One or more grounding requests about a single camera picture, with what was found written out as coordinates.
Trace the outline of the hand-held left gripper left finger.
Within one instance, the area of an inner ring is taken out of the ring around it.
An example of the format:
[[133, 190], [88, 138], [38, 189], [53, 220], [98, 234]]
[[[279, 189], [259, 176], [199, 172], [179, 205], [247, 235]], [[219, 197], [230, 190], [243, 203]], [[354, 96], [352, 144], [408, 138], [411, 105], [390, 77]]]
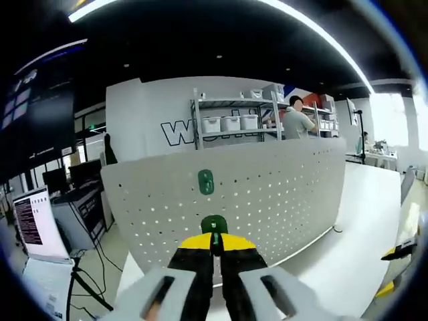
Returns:
[[116, 320], [204, 320], [213, 293], [214, 234], [182, 242], [167, 267], [154, 267], [121, 293]]

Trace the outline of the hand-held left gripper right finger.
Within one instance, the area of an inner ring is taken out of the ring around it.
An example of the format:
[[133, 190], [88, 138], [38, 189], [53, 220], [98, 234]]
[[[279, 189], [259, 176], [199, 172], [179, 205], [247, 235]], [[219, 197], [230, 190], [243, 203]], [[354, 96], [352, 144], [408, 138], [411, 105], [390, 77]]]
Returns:
[[232, 320], [337, 320], [315, 293], [280, 267], [268, 267], [244, 237], [219, 234], [223, 297]]

